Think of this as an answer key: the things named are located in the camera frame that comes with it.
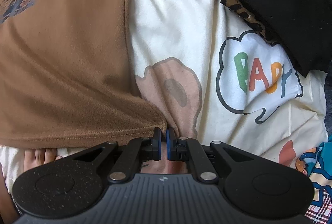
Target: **black speech bubble outline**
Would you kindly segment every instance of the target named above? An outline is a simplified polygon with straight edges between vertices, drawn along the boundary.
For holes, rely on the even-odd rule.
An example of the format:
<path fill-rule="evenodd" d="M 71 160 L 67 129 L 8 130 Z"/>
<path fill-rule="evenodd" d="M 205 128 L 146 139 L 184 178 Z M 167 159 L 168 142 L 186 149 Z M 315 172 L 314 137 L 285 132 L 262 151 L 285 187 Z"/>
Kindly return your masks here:
<path fill-rule="evenodd" d="M 218 73 L 217 73 L 217 77 L 216 77 L 216 85 L 215 85 L 215 87 L 216 87 L 216 91 L 217 91 L 217 96 L 218 96 L 218 99 L 219 99 L 219 101 L 220 101 L 220 103 L 227 109 L 227 110 L 229 110 L 230 112 L 232 112 L 232 113 L 235 113 L 235 114 L 243 114 L 243 115 L 247 115 L 247 114 L 250 114 L 250 113 L 244 113 L 243 111 L 244 110 L 237 110 L 237 109 L 235 109 L 235 108 L 232 108 L 231 106 L 229 106 L 226 102 L 225 102 L 225 100 L 223 99 L 223 97 L 222 97 L 222 95 L 221 95 L 221 92 L 220 92 L 220 76 L 221 76 L 221 72 L 223 71 L 223 69 L 224 69 L 224 64 L 223 64 L 223 62 L 222 62 L 222 54 L 223 54 L 223 52 L 224 52 L 224 49 L 225 49 L 225 46 L 226 46 L 226 43 L 227 43 L 227 40 L 236 40 L 236 41 L 238 41 L 238 42 L 241 42 L 242 41 L 242 38 L 246 35 L 246 34 L 249 34 L 249 33 L 254 33 L 254 34 L 256 34 L 256 32 L 255 31 L 253 31 L 253 30 L 248 30 L 248 31 L 245 31 L 245 32 L 243 32 L 241 35 L 240 35 L 240 37 L 239 38 L 237 38 L 237 37 L 233 37 L 233 36 L 228 36 L 228 37 L 226 37 L 226 39 L 225 39 L 225 41 L 223 42 L 223 44 L 221 45 L 221 48 L 220 48 L 220 51 L 219 51 L 219 65 L 220 65 L 220 68 L 219 68 L 219 70 L 218 70 Z M 298 83 L 300 84 L 300 86 L 301 86 L 301 94 L 299 95 L 299 94 L 297 94 L 296 96 L 295 96 L 295 98 L 297 98 L 297 97 L 302 97 L 303 96 L 303 85 L 301 84 L 301 82 L 300 82 L 300 77 L 299 77 L 299 75 L 298 75 L 298 72 L 295 70 L 295 75 L 298 77 Z M 262 124 L 262 123 L 264 123 L 268 118 L 270 118 L 271 116 L 272 116 L 272 114 L 273 113 L 271 113 L 271 115 L 268 117 L 268 118 L 266 118 L 265 120 L 263 120 L 263 121 L 260 121 L 260 119 L 265 115 L 265 113 L 266 113 L 266 109 L 265 108 L 262 108 L 262 113 L 255 119 L 255 123 L 256 124 Z"/>

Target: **colorful letter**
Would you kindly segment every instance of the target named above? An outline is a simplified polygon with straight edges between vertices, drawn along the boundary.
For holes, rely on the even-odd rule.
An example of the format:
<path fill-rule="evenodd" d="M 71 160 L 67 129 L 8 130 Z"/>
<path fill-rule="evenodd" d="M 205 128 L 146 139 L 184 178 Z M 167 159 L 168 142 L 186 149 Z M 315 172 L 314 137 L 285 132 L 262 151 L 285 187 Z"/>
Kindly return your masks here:
<path fill-rule="evenodd" d="M 272 85 L 270 88 L 265 90 L 268 94 L 274 93 L 276 91 L 278 86 L 277 81 L 280 78 L 281 73 L 282 73 L 281 63 L 275 62 L 271 64 Z"/>
<path fill-rule="evenodd" d="M 283 65 L 283 74 L 281 75 L 281 98 L 285 97 L 286 80 L 291 74 L 292 69 L 285 74 L 285 65 Z"/>
<path fill-rule="evenodd" d="M 240 88 L 247 93 L 246 80 L 248 79 L 248 55 L 245 52 L 240 52 L 234 56 L 234 63 L 236 67 L 237 79 L 239 80 Z"/>
<path fill-rule="evenodd" d="M 256 81 L 262 80 L 265 85 L 265 89 L 268 89 L 269 82 L 268 79 L 264 75 L 264 71 L 262 68 L 262 64 L 258 58 L 254 59 L 252 63 L 252 69 L 250 73 L 250 80 L 249 80 L 249 91 L 253 92 L 255 90 L 255 83 Z"/>

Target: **leopard print fabric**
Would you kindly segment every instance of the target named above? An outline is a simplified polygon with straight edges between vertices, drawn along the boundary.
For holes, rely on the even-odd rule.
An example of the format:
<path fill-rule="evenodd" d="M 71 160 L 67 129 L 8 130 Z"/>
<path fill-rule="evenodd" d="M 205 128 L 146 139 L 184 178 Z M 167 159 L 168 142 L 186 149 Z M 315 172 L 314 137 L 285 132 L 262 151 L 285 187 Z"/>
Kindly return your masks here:
<path fill-rule="evenodd" d="M 244 21 L 267 43 L 273 44 L 276 42 L 263 23 L 255 18 L 255 15 L 248 11 L 239 0 L 221 0 L 221 3 L 241 16 Z"/>

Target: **speech bubble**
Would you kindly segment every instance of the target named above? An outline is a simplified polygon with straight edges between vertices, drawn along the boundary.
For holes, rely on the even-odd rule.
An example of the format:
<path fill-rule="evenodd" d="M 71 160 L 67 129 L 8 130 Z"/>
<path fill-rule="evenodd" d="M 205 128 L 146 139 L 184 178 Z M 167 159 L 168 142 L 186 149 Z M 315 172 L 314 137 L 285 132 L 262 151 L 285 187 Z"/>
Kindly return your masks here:
<path fill-rule="evenodd" d="M 267 44 L 254 31 L 227 37 L 219 52 L 216 92 L 235 114 L 262 110 L 255 123 L 265 122 L 282 104 L 302 97 L 298 72 L 280 44 Z"/>

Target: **gray oval spot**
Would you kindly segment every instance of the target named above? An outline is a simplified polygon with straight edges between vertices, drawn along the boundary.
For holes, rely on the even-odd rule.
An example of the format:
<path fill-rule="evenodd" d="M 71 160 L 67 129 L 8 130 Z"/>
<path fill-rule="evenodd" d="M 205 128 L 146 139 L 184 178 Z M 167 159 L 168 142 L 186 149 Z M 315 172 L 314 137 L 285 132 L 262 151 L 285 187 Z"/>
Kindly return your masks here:
<path fill-rule="evenodd" d="M 167 79 L 164 82 L 164 87 L 182 108 L 187 105 L 188 97 L 181 83 L 174 79 Z"/>

